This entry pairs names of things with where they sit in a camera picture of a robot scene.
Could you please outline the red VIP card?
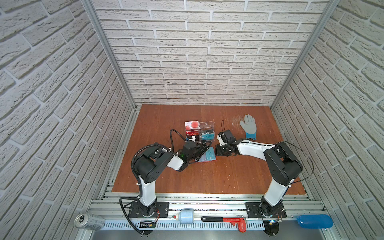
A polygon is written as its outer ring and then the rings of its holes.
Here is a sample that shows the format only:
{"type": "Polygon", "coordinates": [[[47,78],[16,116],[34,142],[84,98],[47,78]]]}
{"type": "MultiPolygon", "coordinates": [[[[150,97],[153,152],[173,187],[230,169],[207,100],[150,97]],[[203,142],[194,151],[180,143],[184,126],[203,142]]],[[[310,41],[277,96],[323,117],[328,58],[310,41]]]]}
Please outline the red VIP card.
{"type": "Polygon", "coordinates": [[[199,134],[200,134],[199,130],[186,131],[187,136],[198,136],[199,134]]]}

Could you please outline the red black pipe wrench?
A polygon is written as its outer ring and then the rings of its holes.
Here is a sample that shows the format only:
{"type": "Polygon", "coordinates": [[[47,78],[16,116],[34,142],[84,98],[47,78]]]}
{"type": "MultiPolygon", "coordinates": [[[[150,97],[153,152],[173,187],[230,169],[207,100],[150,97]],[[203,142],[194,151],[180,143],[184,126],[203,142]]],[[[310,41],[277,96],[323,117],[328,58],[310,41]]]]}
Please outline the red black pipe wrench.
{"type": "Polygon", "coordinates": [[[245,233],[247,231],[246,219],[244,217],[201,217],[202,222],[215,222],[215,223],[231,223],[234,227],[238,227],[239,232],[245,233]]]}

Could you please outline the silver drink can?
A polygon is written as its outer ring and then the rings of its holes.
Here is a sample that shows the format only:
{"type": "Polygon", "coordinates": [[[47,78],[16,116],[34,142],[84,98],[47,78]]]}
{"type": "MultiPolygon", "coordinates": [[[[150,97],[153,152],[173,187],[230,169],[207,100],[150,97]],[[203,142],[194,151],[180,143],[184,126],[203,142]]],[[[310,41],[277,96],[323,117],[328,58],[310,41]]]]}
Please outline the silver drink can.
{"type": "Polygon", "coordinates": [[[79,214],[74,221],[74,225],[78,229],[98,231],[104,227],[105,219],[102,216],[89,213],[79,214]]]}

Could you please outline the clear acrylic card display stand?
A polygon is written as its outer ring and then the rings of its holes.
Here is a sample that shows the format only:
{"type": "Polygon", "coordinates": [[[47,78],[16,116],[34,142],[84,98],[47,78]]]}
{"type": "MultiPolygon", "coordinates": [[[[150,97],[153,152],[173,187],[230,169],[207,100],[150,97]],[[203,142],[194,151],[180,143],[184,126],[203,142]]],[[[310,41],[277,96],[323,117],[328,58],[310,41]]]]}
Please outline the clear acrylic card display stand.
{"type": "Polygon", "coordinates": [[[185,122],[186,137],[195,142],[215,140],[215,123],[213,121],[199,122],[189,121],[185,122]]]}

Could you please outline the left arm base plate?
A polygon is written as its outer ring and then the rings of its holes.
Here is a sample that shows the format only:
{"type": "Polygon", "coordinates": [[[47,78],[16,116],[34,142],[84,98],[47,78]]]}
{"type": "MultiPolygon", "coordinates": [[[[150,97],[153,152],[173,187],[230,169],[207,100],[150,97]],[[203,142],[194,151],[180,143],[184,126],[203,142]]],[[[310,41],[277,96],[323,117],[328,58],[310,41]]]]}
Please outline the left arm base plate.
{"type": "Polygon", "coordinates": [[[135,201],[129,207],[129,218],[167,218],[169,214],[169,202],[155,202],[149,207],[140,201],[135,201]]]}

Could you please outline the grey work glove blue cuff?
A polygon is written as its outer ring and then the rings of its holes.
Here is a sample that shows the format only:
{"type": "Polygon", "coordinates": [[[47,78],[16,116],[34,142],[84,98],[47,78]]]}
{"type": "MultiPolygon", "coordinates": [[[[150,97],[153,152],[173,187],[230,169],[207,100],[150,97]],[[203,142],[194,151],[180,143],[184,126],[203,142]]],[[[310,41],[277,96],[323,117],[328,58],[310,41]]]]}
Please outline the grey work glove blue cuff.
{"type": "Polygon", "coordinates": [[[244,119],[240,121],[240,126],[245,131],[247,139],[257,139],[257,125],[253,116],[245,115],[244,119]]]}

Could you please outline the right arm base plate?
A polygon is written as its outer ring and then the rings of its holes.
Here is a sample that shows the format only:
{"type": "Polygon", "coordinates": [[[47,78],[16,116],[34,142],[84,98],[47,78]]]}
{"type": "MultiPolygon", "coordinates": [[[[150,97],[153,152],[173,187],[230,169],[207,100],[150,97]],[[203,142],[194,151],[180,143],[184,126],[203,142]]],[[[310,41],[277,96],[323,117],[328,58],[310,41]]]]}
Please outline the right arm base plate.
{"type": "Polygon", "coordinates": [[[245,203],[249,218],[286,218],[287,213],[283,202],[280,201],[276,206],[269,206],[268,203],[247,202],[245,203]]]}

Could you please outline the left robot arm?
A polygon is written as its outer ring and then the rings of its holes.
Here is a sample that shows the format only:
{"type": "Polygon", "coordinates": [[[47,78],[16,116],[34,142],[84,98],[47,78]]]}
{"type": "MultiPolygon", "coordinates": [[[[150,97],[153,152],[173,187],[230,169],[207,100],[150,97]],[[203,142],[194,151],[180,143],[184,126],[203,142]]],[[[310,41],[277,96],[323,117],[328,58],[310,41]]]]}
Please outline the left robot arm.
{"type": "Polygon", "coordinates": [[[168,167],[182,172],[189,165],[197,163],[209,150],[210,141],[186,141],[179,152],[174,152],[159,143],[141,148],[131,162],[132,172],[139,184],[139,203],[144,210],[153,210],[157,197],[155,193],[156,180],[168,167]]]}

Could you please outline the teal VIP card in stand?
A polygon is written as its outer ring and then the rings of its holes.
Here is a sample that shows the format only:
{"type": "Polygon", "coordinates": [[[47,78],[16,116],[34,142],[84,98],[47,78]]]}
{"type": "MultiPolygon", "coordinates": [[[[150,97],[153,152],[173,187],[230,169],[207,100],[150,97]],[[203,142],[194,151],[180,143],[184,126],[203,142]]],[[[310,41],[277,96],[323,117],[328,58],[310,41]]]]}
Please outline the teal VIP card in stand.
{"type": "Polygon", "coordinates": [[[215,134],[214,133],[204,133],[201,136],[202,140],[204,141],[214,141],[215,140],[215,134]]]}

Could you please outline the black logo Vip card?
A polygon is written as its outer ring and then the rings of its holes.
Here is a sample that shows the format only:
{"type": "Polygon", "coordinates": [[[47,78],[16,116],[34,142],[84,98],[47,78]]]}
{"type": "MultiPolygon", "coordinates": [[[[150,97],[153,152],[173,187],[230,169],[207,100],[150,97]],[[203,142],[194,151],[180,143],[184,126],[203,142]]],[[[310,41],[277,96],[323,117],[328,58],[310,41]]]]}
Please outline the black logo Vip card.
{"type": "Polygon", "coordinates": [[[201,134],[202,135],[207,135],[207,134],[214,134],[214,129],[211,129],[211,128],[209,128],[209,129],[201,129],[201,134]]]}

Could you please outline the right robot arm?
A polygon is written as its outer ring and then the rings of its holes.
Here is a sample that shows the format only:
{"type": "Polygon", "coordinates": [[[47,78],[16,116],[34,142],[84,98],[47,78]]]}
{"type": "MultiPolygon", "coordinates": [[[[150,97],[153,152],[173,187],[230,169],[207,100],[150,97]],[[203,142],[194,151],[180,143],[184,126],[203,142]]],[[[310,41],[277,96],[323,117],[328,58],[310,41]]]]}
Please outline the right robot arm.
{"type": "Polygon", "coordinates": [[[237,140],[229,130],[220,132],[217,139],[217,156],[244,155],[266,161],[272,181],[261,200],[265,209],[272,209],[282,202],[289,186],[303,170],[303,165],[285,142],[262,144],[237,140]]]}

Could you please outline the blue plastic case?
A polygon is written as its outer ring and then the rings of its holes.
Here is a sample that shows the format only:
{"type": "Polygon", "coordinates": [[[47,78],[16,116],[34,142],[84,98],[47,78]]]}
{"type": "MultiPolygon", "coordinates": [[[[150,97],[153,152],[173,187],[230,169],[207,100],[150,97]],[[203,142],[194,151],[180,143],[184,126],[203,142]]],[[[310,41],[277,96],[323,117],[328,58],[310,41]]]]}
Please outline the blue plastic case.
{"type": "Polygon", "coordinates": [[[297,222],[304,229],[328,229],[334,225],[328,215],[301,215],[297,217],[297,222]]]}

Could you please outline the red white patterned card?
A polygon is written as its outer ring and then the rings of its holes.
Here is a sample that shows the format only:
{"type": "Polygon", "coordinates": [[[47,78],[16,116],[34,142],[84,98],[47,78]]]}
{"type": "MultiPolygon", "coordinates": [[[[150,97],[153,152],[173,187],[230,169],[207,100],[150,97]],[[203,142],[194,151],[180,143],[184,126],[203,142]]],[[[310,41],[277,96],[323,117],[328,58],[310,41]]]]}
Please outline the red white patterned card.
{"type": "Polygon", "coordinates": [[[199,121],[189,121],[185,122],[186,131],[194,131],[199,129],[199,121]]]}

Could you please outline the aluminium rail frame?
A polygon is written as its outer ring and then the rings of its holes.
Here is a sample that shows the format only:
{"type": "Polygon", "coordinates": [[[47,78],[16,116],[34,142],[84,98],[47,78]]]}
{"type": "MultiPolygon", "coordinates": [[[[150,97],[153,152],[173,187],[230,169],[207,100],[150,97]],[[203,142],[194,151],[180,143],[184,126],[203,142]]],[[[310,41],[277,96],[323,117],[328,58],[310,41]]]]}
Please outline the aluminium rail frame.
{"type": "Polygon", "coordinates": [[[329,215],[321,201],[311,200],[306,195],[287,195],[283,205],[286,218],[249,218],[247,202],[260,202],[260,195],[230,194],[159,194],[158,202],[169,202],[167,218],[160,218],[150,234],[136,232],[144,218],[129,218],[129,207],[133,203],[132,193],[107,191],[101,200],[93,200],[87,207],[89,214],[102,216],[104,227],[99,231],[81,230],[79,240],[335,240],[334,225],[328,229],[304,229],[297,217],[301,215],[329,215]],[[182,209],[193,209],[193,224],[183,225],[173,219],[182,209]],[[244,217],[247,231],[241,233],[231,223],[202,222],[201,217],[244,217]]]}

